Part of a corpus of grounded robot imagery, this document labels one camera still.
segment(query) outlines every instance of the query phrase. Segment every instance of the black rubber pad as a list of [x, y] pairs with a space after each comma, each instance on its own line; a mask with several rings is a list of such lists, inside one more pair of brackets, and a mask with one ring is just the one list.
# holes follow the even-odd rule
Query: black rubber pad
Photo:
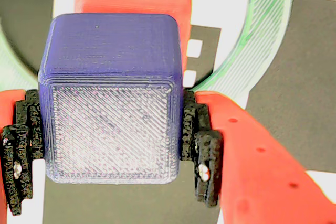
[[[192, 91], [184, 91], [181, 160], [195, 165], [196, 200], [214, 207], [218, 203], [222, 183], [223, 138], [211, 129], [208, 106], [197, 104]], [[200, 164], [208, 168], [209, 179], [203, 181]]]
[[[21, 203], [24, 198], [32, 198], [31, 169], [27, 159], [27, 143], [29, 128], [24, 125], [12, 125], [4, 128], [2, 135], [3, 149], [2, 172], [5, 193], [12, 214], [21, 214]], [[19, 162], [22, 172], [18, 179], [14, 177], [14, 163]]]

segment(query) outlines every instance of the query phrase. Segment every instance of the textured print surface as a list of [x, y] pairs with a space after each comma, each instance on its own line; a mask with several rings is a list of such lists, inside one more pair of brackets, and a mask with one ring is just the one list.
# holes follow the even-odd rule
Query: textured print surface
[[55, 138], [48, 155], [55, 181], [162, 184], [176, 178], [180, 131], [172, 127], [171, 86], [52, 92]]

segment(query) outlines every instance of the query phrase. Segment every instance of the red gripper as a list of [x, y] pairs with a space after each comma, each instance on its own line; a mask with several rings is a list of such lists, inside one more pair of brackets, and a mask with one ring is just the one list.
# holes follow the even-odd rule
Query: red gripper
[[216, 92], [196, 93], [224, 138], [220, 203], [225, 224], [336, 224], [336, 205], [245, 110]]

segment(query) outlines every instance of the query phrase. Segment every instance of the gray background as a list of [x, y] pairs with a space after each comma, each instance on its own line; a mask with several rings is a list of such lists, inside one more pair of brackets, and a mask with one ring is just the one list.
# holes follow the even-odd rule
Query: gray background
[[[0, 0], [4, 30], [35, 71], [52, 5], [53, 0]], [[283, 44], [247, 108], [307, 169], [334, 173], [335, 18], [336, 2], [294, 0]], [[192, 36], [201, 34], [196, 29]], [[208, 57], [188, 62], [197, 78], [211, 73], [213, 47], [204, 48]], [[183, 163], [178, 179], [165, 186], [57, 185], [47, 179], [44, 223], [215, 223], [219, 208], [198, 204], [193, 185], [191, 163]]]

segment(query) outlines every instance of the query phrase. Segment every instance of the green ring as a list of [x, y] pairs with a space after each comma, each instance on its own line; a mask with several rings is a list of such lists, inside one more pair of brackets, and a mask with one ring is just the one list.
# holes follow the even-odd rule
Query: green ring
[[249, 0], [243, 30], [221, 66], [194, 91], [217, 91], [235, 100], [248, 93], [273, 61], [285, 36], [292, 0]]

